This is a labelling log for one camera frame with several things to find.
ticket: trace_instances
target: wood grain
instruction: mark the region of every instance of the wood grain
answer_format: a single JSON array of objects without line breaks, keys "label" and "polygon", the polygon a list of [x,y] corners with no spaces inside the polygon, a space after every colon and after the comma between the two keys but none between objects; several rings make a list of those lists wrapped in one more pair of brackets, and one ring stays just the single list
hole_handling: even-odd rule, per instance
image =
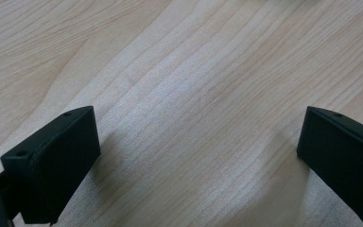
[{"label": "wood grain", "polygon": [[363,123],[363,0],[0,0],[0,156],[84,105],[57,226],[363,225],[295,154],[308,105]]}]

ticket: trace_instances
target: table surface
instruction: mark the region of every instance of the table surface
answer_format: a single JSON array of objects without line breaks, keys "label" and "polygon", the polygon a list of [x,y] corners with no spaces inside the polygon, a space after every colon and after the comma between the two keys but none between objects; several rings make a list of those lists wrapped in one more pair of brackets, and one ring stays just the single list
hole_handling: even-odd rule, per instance
[{"label": "table surface", "polygon": [[0,156],[86,105],[56,226],[363,226],[296,157],[307,106],[363,123],[363,0],[0,0]]}]

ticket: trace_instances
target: wooden table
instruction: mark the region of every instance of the wooden table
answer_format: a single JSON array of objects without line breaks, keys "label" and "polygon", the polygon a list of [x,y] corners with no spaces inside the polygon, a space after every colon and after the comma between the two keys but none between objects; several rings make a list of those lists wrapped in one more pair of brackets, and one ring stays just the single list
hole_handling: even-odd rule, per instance
[{"label": "wooden table", "polygon": [[363,0],[0,0],[0,156],[86,105],[56,226],[363,225],[295,153],[309,105],[363,123]]}]

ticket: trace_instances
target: screw hole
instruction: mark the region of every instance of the screw hole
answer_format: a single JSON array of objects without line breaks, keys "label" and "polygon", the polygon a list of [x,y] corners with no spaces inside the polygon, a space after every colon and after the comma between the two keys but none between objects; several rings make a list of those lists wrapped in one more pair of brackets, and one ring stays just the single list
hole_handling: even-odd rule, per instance
[{"label": "screw hole", "polygon": [[16,156],[17,157],[22,157],[25,156],[27,154],[26,150],[20,150],[19,152],[17,152]]}]

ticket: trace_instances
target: light wood surface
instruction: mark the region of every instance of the light wood surface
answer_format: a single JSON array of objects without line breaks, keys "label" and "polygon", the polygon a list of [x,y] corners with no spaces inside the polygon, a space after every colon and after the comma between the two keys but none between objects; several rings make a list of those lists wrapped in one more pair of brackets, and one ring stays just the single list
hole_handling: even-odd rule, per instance
[{"label": "light wood surface", "polygon": [[56,226],[363,226],[295,153],[308,105],[363,123],[363,0],[0,0],[0,156],[85,105]]}]

